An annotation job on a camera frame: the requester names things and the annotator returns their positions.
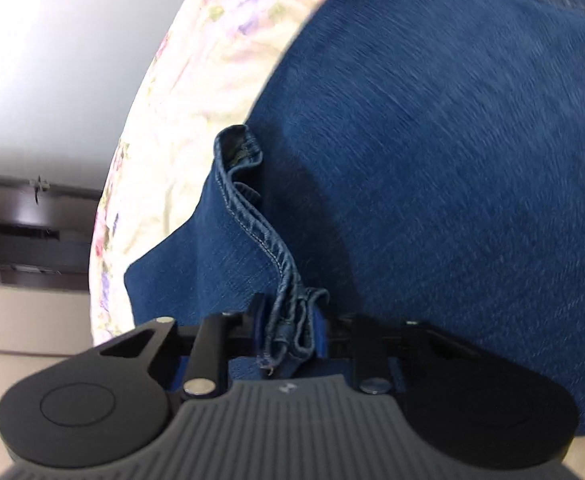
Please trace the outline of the blue denim jeans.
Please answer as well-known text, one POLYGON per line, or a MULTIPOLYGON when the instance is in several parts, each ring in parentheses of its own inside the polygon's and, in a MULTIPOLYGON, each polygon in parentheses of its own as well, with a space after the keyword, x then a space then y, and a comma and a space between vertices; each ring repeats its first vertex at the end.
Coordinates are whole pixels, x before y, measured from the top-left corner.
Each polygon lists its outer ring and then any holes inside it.
POLYGON ((263 295, 275 377, 320 316, 424 320, 565 386, 585 434, 585 0, 326 0, 124 283, 136 324, 263 295))

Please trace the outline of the beige wardrobe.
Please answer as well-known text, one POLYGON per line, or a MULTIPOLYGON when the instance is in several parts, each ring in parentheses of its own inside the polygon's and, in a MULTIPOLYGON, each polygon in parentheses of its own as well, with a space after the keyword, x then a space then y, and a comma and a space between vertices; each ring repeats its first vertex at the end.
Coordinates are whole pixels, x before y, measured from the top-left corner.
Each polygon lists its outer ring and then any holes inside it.
MULTIPOLYGON (((92 346, 85 292, 0 285, 0 400, 16 382, 92 346)), ((0 473, 12 463, 0 438, 0 473)))

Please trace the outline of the dark wooden door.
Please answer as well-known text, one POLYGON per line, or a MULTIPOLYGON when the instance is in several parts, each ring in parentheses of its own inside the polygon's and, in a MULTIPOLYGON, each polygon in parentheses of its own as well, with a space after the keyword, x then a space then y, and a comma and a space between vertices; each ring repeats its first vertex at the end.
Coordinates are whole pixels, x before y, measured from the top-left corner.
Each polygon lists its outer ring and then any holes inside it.
POLYGON ((100 193, 0 177, 0 284, 88 291, 100 193))

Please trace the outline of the floral yellow bedspread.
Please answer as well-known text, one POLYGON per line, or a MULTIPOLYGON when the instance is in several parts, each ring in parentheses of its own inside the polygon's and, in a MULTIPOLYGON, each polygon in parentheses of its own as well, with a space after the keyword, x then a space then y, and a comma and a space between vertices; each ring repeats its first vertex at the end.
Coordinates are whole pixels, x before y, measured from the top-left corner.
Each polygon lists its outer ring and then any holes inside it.
POLYGON ((88 285, 95 344, 134 325, 123 276, 194 212, 213 141, 239 124, 324 0, 184 0, 152 59, 96 211, 88 285))

